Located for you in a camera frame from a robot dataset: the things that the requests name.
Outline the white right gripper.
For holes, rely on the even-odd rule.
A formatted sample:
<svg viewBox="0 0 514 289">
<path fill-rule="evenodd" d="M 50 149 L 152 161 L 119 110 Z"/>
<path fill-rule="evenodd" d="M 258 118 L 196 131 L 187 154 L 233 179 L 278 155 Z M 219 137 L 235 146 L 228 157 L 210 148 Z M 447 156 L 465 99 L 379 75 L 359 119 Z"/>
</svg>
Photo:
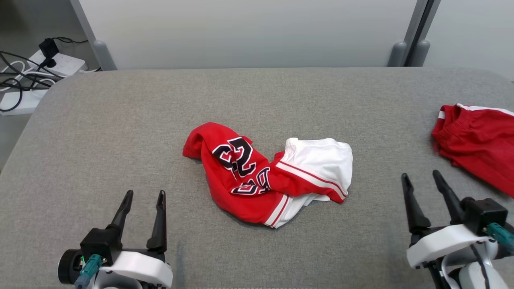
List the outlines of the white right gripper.
<svg viewBox="0 0 514 289">
<path fill-rule="evenodd" d="M 471 245 L 477 246 L 477 251 L 486 263 L 491 264 L 499 252 L 499 243 L 493 242 L 488 236 L 477 236 L 463 225 L 464 210 L 461 208 L 460 199 L 446 182 L 439 170 L 433 170 L 433 179 L 437 190 L 443 195 L 448 208 L 451 226 L 445 227 L 433 234 L 421 238 L 415 245 L 406 251 L 406 258 L 410 267 L 422 267 L 424 263 L 446 258 L 446 265 L 466 265 L 477 261 Z M 431 222 L 419 207 L 414 196 L 414 186 L 408 174 L 401 175 L 404 205 L 409 232 L 419 235 L 431 227 Z"/>
</svg>

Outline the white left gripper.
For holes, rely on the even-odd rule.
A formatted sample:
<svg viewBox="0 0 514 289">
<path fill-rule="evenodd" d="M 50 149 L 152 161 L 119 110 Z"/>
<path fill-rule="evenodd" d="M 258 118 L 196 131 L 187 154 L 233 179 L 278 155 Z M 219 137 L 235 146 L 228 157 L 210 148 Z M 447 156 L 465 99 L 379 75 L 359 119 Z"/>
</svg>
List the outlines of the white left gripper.
<svg viewBox="0 0 514 289">
<path fill-rule="evenodd" d="M 108 230 L 120 242 L 126 217 L 131 210 L 133 190 L 128 190 L 118 207 Z M 152 235 L 146 248 L 163 254 L 167 250 L 166 193 L 160 190 L 156 203 L 156 217 Z M 171 267 L 158 258 L 136 251 L 122 251 L 110 267 L 101 267 L 98 272 L 98 289 L 143 289 L 151 285 L 157 289 L 171 289 L 173 272 Z"/>
</svg>

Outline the red shorts with white stripe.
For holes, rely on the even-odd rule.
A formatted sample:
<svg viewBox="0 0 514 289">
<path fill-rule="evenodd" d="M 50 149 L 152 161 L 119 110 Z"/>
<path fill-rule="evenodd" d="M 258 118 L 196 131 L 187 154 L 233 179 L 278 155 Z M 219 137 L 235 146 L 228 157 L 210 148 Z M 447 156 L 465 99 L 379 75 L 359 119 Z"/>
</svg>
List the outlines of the red shorts with white stripe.
<svg viewBox="0 0 514 289">
<path fill-rule="evenodd" d="M 514 112 L 442 106 L 431 136 L 435 150 L 453 166 L 514 198 Z"/>
</svg>

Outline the red number 23 jersey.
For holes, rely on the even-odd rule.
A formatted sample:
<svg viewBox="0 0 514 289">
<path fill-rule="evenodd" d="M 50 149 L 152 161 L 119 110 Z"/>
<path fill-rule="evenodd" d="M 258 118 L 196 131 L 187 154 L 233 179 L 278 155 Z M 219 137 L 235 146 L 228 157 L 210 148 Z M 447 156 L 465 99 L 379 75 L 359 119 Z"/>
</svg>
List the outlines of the red number 23 jersey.
<svg viewBox="0 0 514 289">
<path fill-rule="evenodd" d="M 190 133 L 182 154 L 202 162 L 222 210 L 270 228 L 285 225 L 313 201 L 343 203 L 352 182 L 352 148 L 332 138 L 289 138 L 269 161 L 249 138 L 208 122 Z"/>
</svg>

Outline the black power adapter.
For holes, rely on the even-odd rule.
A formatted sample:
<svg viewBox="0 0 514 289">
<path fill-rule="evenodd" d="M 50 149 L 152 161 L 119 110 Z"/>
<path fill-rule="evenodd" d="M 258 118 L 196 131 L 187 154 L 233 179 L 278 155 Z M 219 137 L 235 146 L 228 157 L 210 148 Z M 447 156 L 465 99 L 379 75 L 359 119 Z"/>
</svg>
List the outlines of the black power adapter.
<svg viewBox="0 0 514 289">
<path fill-rule="evenodd" d="M 59 53 L 59 48 L 52 38 L 45 38 L 44 41 L 39 44 L 39 48 L 45 60 L 51 60 Z"/>
</svg>

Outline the dark grey partition post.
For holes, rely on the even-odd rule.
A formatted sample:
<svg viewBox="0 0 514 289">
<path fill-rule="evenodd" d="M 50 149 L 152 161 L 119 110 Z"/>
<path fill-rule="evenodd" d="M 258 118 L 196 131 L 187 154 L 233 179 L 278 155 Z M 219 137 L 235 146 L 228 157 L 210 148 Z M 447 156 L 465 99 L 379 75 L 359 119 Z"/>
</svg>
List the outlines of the dark grey partition post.
<svg viewBox="0 0 514 289">
<path fill-rule="evenodd" d="M 416 5 L 404 37 L 406 52 L 404 67 L 422 67 L 430 49 L 426 35 L 431 27 L 441 0 L 416 0 Z"/>
</svg>

